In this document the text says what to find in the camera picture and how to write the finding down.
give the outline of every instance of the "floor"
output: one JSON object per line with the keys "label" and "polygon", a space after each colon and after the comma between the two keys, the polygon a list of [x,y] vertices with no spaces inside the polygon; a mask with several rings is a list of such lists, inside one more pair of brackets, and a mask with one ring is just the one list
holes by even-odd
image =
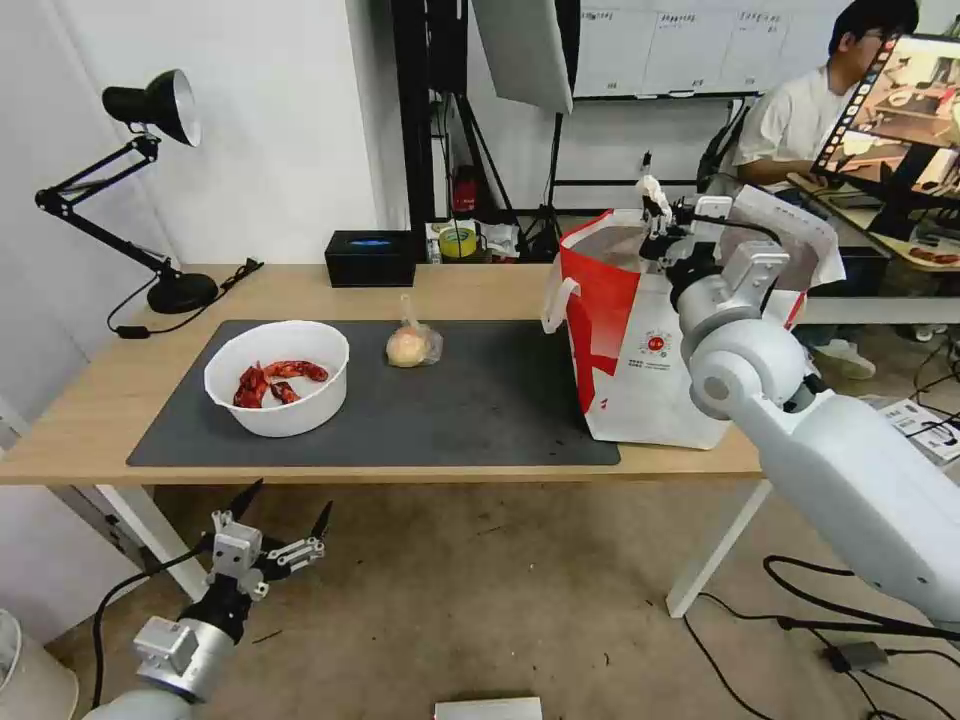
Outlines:
{"label": "floor", "polygon": [[[929,352],[887,329],[868,331],[863,347],[881,373],[847,388],[857,394],[907,393]],[[943,367],[928,369],[936,376]],[[949,385],[937,402],[956,408],[960,385]],[[245,520],[283,538],[305,532],[323,503],[335,500],[328,555],[274,585],[254,608],[219,691],[199,716],[429,720],[437,701],[533,694],[549,720],[748,717],[683,623],[663,608],[688,553],[743,487],[268,487]],[[181,533],[195,537],[233,492],[163,488],[157,499]],[[761,560],[775,552],[837,562],[774,497],[708,589],[744,612],[822,617],[766,578]],[[917,618],[857,580],[797,577],[837,600]],[[175,617],[183,602],[159,576],[109,609],[105,697],[135,686],[129,646],[143,622],[152,614]],[[738,621],[703,599],[688,617],[733,687],[768,716],[864,717],[863,696],[817,659],[818,642],[808,634]],[[51,648],[77,670],[82,708],[92,685],[89,632],[84,624]],[[952,652],[937,642],[885,644]],[[960,714],[960,670],[943,660],[895,658],[882,674]],[[863,682],[881,707],[905,718],[941,717]]]}

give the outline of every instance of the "white t-shirt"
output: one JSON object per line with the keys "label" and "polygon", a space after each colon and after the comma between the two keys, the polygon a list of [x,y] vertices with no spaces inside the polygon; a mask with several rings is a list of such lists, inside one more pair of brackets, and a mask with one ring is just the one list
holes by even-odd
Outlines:
{"label": "white t-shirt", "polygon": [[[771,90],[747,114],[732,166],[762,158],[816,160],[852,95],[853,88],[844,95],[830,90],[826,67]],[[778,183],[767,189],[787,187],[789,183]]]}

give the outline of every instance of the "bag handle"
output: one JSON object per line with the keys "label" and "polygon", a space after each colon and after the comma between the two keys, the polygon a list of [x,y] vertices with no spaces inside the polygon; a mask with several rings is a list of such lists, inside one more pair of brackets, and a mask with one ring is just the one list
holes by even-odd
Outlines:
{"label": "bag handle", "polygon": [[546,298],[540,313],[540,324],[547,335],[553,335],[563,324],[567,317],[567,302],[574,293],[580,294],[580,283],[573,278],[562,277],[560,258],[557,257],[550,267]]}

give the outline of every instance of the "black desk lamp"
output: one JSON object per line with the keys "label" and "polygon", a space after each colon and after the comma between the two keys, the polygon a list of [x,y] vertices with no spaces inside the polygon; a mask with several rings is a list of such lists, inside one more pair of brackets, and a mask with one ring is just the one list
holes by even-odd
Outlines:
{"label": "black desk lamp", "polygon": [[[156,161],[160,138],[147,131],[148,125],[155,125],[184,145],[196,147],[200,144],[200,121],[186,75],[180,70],[168,70],[143,90],[109,87],[103,91],[103,107],[112,118],[126,123],[136,137],[115,153],[59,185],[38,192],[37,205],[41,210],[153,270],[157,274],[157,283],[147,293],[147,303],[155,312],[175,314],[206,307],[219,291],[212,278],[197,273],[182,273],[173,268],[170,258],[117,237],[81,217],[74,209],[84,200]],[[83,182],[84,178],[133,151],[142,156],[138,162],[108,178]]]}

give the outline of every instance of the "lamp base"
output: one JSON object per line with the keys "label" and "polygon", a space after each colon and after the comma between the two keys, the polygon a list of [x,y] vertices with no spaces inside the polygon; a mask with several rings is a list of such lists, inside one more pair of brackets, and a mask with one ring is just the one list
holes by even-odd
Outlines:
{"label": "lamp base", "polygon": [[147,293],[147,304],[163,315],[199,310],[213,302],[220,288],[213,278],[199,273],[161,275]]}

